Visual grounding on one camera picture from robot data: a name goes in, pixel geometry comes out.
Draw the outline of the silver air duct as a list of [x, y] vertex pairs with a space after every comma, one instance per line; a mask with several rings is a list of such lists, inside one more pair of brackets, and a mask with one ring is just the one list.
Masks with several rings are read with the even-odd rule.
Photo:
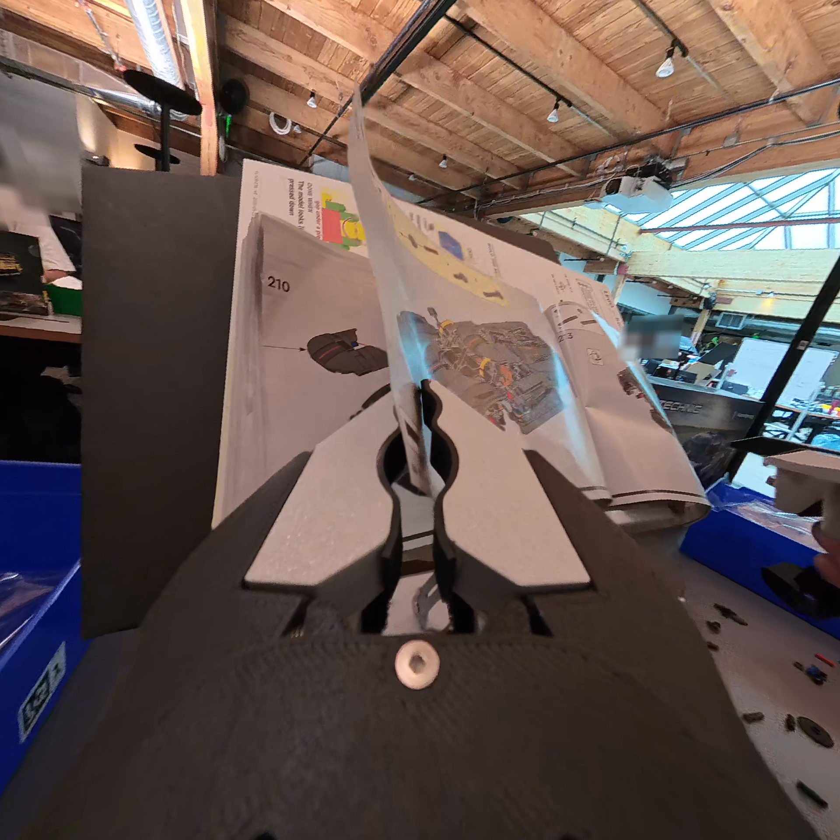
[[187, 90], [182, 60], [175, 45], [174, 25], [170, 21], [172, 3], [126, 1], [125, 5], [152, 74], [177, 88]]

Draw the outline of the blue storage bin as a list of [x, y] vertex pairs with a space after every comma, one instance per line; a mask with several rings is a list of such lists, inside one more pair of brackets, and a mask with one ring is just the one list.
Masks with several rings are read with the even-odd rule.
[[1, 791], [86, 653], [81, 468], [1, 464]]
[[761, 576], [762, 568], [774, 564], [790, 563], [801, 567], [812, 564], [821, 552], [812, 531], [766, 528], [711, 507], [703, 519], [689, 527], [681, 551], [774, 606], [839, 638], [838, 618], [809, 618], [793, 612], [771, 592]]

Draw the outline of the lego set box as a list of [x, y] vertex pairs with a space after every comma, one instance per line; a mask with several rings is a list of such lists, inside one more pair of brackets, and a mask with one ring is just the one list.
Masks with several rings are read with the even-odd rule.
[[652, 378], [667, 419], [701, 485], [722, 478], [734, 456], [733, 441], [747, 437], [762, 403], [747, 395]]

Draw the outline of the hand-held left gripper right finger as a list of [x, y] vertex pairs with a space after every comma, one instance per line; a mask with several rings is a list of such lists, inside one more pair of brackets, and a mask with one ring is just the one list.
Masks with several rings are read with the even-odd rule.
[[438, 592], [455, 631], [535, 595], [592, 588], [558, 512], [512, 437], [448, 388], [423, 382]]

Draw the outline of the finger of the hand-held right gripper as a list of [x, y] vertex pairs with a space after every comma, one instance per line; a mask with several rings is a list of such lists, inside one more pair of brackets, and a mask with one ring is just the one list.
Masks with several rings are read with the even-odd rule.
[[774, 505], [782, 512], [801, 517], [814, 505], [822, 507], [822, 518], [839, 517], [839, 454], [819, 449], [800, 449], [764, 458], [764, 465], [776, 468]]

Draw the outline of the white book stand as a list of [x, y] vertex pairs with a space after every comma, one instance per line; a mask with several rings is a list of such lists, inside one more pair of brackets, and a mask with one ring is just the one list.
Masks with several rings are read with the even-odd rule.
[[[384, 633], [402, 636], [442, 632], [450, 625], [450, 618], [434, 581], [433, 499], [399, 485], [394, 490], [401, 503], [402, 568]], [[657, 576], [680, 602], [685, 602], [680, 548], [689, 524], [681, 518], [681, 506], [670, 501], [643, 502], [609, 509], [606, 514], [640, 546], [654, 563]]]

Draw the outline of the black pole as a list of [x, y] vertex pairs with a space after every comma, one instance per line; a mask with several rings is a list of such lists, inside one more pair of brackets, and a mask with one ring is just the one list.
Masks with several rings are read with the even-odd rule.
[[822, 288], [801, 322], [793, 341], [785, 352], [776, 372], [773, 373], [762, 398], [761, 408], [747, 432], [747, 438], [761, 437], [763, 426], [769, 420], [776, 404], [788, 385], [805, 351], [811, 346], [817, 330], [822, 326], [839, 292], [839, 259], [830, 270]]

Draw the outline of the instruction booklet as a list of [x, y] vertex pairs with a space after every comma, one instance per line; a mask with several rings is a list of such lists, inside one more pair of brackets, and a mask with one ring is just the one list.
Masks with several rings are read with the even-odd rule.
[[422, 381], [448, 388], [604, 513], [707, 495], [602, 285], [396, 200], [351, 109], [351, 182], [244, 166], [214, 522], [390, 386], [431, 490]]

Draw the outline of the clear plastic bag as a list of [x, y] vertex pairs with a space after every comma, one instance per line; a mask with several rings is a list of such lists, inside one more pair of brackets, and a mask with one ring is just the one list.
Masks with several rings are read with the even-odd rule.
[[707, 490], [707, 498], [715, 511], [730, 512], [770, 529], [785, 527], [809, 532], [819, 521], [819, 517], [780, 511], [774, 499], [747, 487], [718, 482]]

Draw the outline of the white ceiling unit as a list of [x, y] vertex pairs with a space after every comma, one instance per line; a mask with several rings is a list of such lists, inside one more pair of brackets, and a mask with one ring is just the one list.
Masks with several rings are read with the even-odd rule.
[[673, 202], [673, 175], [666, 163], [653, 160], [629, 167], [606, 182], [598, 200], [624, 214], [660, 214]]

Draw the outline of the scattered black lego pins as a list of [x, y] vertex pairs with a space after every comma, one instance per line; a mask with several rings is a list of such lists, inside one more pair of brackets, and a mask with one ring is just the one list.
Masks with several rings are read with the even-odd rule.
[[[810, 627], [775, 626], [715, 603], [707, 642], [752, 745], [821, 838], [838, 838], [838, 664]], [[813, 719], [835, 741], [825, 749], [796, 717]]]

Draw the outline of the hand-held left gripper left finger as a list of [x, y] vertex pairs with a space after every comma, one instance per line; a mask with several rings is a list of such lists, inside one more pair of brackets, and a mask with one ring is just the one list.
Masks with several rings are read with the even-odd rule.
[[323, 601], [382, 632], [403, 564], [395, 480], [406, 452], [393, 394], [381, 394], [308, 454], [245, 573], [253, 590]]

